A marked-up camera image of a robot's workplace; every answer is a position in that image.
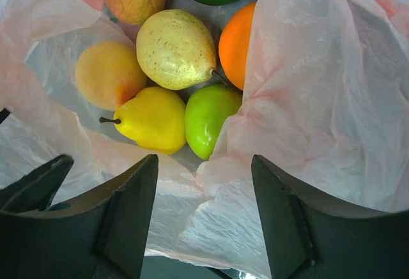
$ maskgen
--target crumpled plastic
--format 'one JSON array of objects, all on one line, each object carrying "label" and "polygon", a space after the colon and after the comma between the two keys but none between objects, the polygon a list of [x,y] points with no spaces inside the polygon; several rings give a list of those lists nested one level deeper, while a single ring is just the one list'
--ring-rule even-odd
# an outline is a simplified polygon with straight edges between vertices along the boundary
[{"label": "crumpled plastic", "polygon": [[[251,1],[169,0],[168,7],[201,18],[217,40]],[[225,122],[208,162],[187,147],[159,155],[146,255],[270,278],[251,179],[255,154],[341,199],[407,209],[408,3],[258,0],[242,108]],[[73,79],[87,46],[131,42],[109,17],[102,0],[0,0],[0,107],[12,111],[0,126],[1,186],[70,154],[75,164],[57,203],[151,153],[99,125],[112,112],[88,104]]]}]

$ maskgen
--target white plastic bag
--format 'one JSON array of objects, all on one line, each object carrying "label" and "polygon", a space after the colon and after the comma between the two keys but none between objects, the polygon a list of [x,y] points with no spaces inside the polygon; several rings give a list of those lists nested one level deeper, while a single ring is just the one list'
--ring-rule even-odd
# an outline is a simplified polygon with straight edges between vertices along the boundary
[{"label": "white plastic bag", "polygon": [[[248,2],[176,1],[219,28]],[[243,106],[195,174],[199,162],[189,149],[177,160],[160,155],[146,254],[270,277],[254,154],[342,199],[408,208],[407,3],[258,0]],[[102,128],[96,121],[107,112],[75,87],[76,58],[106,38],[129,41],[102,0],[0,0],[0,107],[13,112],[0,126],[1,186],[68,153],[75,165],[58,202],[150,153]]]}]

